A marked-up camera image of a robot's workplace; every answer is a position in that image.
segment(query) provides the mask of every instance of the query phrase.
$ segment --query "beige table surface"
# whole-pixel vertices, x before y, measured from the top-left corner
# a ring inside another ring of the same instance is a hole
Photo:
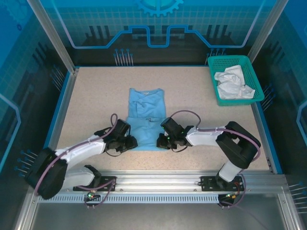
[[[225,126],[236,121],[260,140],[251,106],[219,107],[208,67],[81,67],[59,138],[58,149],[89,138],[110,126],[110,115],[128,115],[129,88],[165,91],[167,115],[189,109],[198,113],[200,127]],[[174,119],[183,127],[195,125],[192,114]],[[267,170],[263,148],[249,169]],[[86,159],[99,170],[218,170],[227,161],[219,147],[194,146],[180,153],[169,151],[128,151],[119,157],[103,153]]]

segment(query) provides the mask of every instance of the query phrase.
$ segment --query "crumpled white fabric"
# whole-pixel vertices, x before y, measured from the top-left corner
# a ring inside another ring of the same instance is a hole
[[[224,72],[216,72],[214,79],[221,99],[252,99],[255,90],[245,84],[240,65],[226,68]]]

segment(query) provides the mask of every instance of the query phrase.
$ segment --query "plastic basket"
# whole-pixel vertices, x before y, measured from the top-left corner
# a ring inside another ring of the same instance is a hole
[[[248,57],[244,55],[225,55],[225,56],[212,56],[208,58],[211,78],[219,106],[230,105],[247,105],[253,102],[259,102],[264,99],[262,88],[257,79],[256,73],[251,65]],[[243,71],[245,84],[255,90],[253,99],[229,99],[223,100],[220,98],[217,91],[217,80],[214,79],[216,72],[224,72],[225,68],[240,65]]]

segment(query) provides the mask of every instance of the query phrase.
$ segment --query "blue enclosure wall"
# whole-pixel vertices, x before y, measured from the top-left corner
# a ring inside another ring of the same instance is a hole
[[[289,0],[254,62],[266,91],[262,108],[289,184],[307,183],[307,12]]]
[[[31,163],[21,151],[42,149],[66,69],[24,0],[0,0],[0,223],[12,229]]]
[[[247,55],[275,0],[42,3],[75,65],[131,65],[131,54],[134,65],[204,65],[211,55]]]

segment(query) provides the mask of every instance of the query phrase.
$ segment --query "light blue shirt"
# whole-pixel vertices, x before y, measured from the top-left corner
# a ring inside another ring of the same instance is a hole
[[[138,141],[133,150],[164,149],[156,146],[160,133],[164,133],[161,123],[166,118],[164,91],[136,91],[130,89],[127,122],[131,125],[131,135]]]

